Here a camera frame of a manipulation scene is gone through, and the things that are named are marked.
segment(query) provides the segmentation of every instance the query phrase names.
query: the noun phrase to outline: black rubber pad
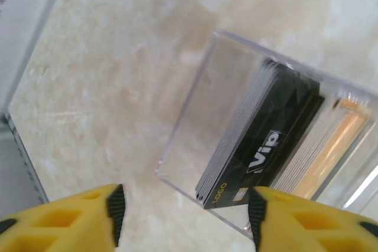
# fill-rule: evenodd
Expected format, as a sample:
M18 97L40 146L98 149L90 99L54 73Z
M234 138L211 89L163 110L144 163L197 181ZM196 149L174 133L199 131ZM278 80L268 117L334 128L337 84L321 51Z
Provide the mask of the black rubber pad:
M109 217L113 220L113 239L115 246L118 247L126 211L126 199L122 184L118 185L106 199L106 208Z
M360 225L378 238L378 225L365 221L360 222Z
M15 225L17 220L15 218L9 218L7 220L0 221L0 234L6 232L9 228Z
M253 242L256 251L259 251L261 244L261 223L265 220L267 201L257 192L256 189L249 190L248 217L253 234Z

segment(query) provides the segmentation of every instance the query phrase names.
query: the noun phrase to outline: clear acrylic box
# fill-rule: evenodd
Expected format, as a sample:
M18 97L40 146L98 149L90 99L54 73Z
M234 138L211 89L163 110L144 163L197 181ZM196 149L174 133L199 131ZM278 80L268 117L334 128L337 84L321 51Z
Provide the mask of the clear acrylic box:
M358 139L347 148L311 199L323 204L361 213L378 191L378 97L293 59L263 48L227 31L214 33L212 42L169 142L156 169L158 177L198 205L195 188L222 139L235 110L242 103L256 73L271 58L304 76L320 82L325 102L291 153L293 160L305 138L314 130L322 112L340 97L369 109L369 119ZM285 172L288 162L280 170ZM247 205L208 210L229 226L250 237Z

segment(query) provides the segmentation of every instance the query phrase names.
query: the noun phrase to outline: table surface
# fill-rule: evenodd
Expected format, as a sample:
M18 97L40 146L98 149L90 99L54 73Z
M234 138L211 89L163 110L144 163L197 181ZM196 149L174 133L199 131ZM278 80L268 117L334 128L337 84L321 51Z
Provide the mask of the table surface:
M125 184L119 251L253 251L154 176L212 32L374 90L377 15L377 0L57 0L10 112L51 200Z

